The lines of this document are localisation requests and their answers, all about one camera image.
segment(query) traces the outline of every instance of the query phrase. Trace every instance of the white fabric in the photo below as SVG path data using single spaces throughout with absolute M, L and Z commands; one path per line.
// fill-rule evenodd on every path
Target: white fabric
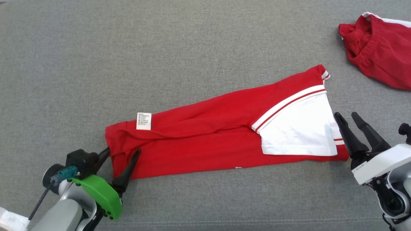
M 264 113 L 264 115 L 261 116 L 261 117 L 252 125 L 252 129 L 254 129 L 254 131 L 255 131 L 262 123 L 264 123 L 264 124 L 257 130 L 257 132 L 258 132 L 258 131 L 261 130 L 266 124 L 268 124 L 272 119 L 275 118 L 275 116 L 273 116 L 273 117 L 271 117 L 271 118 L 270 118 L 270 116 L 272 116 L 276 111 L 278 111 L 279 109 L 281 109 L 281 108 L 284 107 L 285 105 L 287 105 L 287 104 L 289 104 L 290 102 L 292 102 L 291 104 L 289 104 L 289 105 L 288 105 L 287 107 L 285 107 L 284 109 L 286 109 L 286 108 L 292 106 L 293 104 L 295 104 L 295 103 L 297 103 L 297 102 L 299 102 L 299 101 L 302 101 L 302 100 L 306 99 L 307 97 L 309 97 L 309 96 L 307 96 L 307 97 L 303 97 L 303 98 L 301 98 L 301 99 L 298 99 L 298 98 L 300 98 L 301 96 L 306 95 L 306 94 L 309 94 L 309 93 L 312 93 L 312 92 L 315 92 L 315 91 L 318 91 L 318 90 L 324 90 L 324 89 L 325 89 L 324 85 L 317 85 L 317 86 L 313 86 L 313 87 L 307 88 L 307 89 L 305 89 L 305 90 L 302 90 L 302 91 L 298 92 L 297 94 L 294 94 L 294 95 L 292 95 L 292 96 L 284 99 L 283 101 L 281 101 L 280 103 L 278 103 L 277 105 L 275 105 L 274 107 L 272 107 L 270 110 L 268 110 L 266 113 Z
M 321 77 L 323 78 L 323 80 L 327 80 L 327 79 L 330 78 L 330 74 L 328 73 L 328 71 L 325 71 L 325 72 L 322 74 Z
M 257 132 L 263 153 L 268 155 L 334 156 L 337 155 L 334 139 L 341 138 L 326 91 L 289 105 Z
M 7 231 L 26 231 L 30 221 L 16 213 L 9 212 L 0 207 L 0 227 Z
M 404 25 L 404 26 L 406 26 L 406 27 L 411 28 L 411 22 L 408 22 L 408 21 L 397 20 L 397 19 L 389 19 L 389 18 L 381 18 L 381 17 L 379 17 L 378 15 L 375 15 L 375 14 L 370 13 L 370 12 L 364 12 L 364 13 L 362 14 L 362 16 L 365 17 L 365 18 L 368 18 L 371 14 L 374 15 L 375 17 L 383 20 L 383 21 L 386 22 L 386 23 L 397 23 L 397 24 L 401 24 L 401 25 Z

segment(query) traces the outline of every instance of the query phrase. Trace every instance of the red fabric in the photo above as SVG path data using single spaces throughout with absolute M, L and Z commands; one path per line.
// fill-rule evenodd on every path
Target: red fabric
M 136 121 L 106 128 L 114 177 L 138 147 L 141 155 L 132 179 L 198 171 L 253 167 L 302 160 L 347 160 L 344 145 L 336 156 L 264 155 L 261 137 L 251 128 L 266 111 L 289 96 L 322 85 L 318 65 L 280 82 L 228 93 L 196 104 L 153 114 L 151 130 Z
M 370 15 L 340 24 L 348 59 L 361 72 L 391 87 L 411 90 L 411 28 Z

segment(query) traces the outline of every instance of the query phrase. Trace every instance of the gray table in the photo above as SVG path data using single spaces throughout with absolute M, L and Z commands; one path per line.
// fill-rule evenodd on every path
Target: gray table
M 28 216 L 44 171 L 106 147 L 106 126 L 317 64 L 334 111 L 357 111 L 390 144 L 411 93 L 363 76 L 339 23 L 365 11 L 411 21 L 409 0 L 12 0 L 0 5 L 0 206 Z M 101 176 L 111 178 L 111 163 Z M 48 195 L 34 222 L 58 200 Z M 300 162 L 133 181 L 97 230 L 387 230 L 349 163 Z

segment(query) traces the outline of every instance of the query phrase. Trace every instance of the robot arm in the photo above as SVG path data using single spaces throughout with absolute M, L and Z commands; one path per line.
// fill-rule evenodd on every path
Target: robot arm
M 109 155 L 108 148 L 100 154 L 80 149 L 67 155 L 65 166 L 51 166 L 43 176 L 43 186 L 60 195 L 60 200 L 32 231 L 93 231 L 102 217 L 117 220 L 122 212 L 122 194 L 126 191 L 140 156 L 140 149 L 135 152 L 123 173 L 113 179 L 111 184 L 96 175 Z M 65 169 L 73 166 L 76 169 L 75 176 L 65 179 Z M 59 177 L 63 177 L 63 180 L 53 183 Z
M 361 143 L 340 113 L 334 118 L 350 154 L 351 171 L 358 184 L 373 189 L 390 230 L 411 230 L 411 128 L 402 124 L 399 133 L 407 135 L 406 143 L 391 147 L 356 112 L 351 114 L 370 146 Z

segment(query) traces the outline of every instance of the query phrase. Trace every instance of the red shorts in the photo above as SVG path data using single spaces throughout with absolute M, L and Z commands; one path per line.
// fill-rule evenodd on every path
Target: red shorts
M 411 22 L 363 13 L 355 24 L 340 24 L 348 59 L 370 78 L 411 90 Z
M 322 65 L 277 83 L 235 91 L 106 128 L 114 176 L 141 148 L 132 179 L 303 160 L 348 159 Z

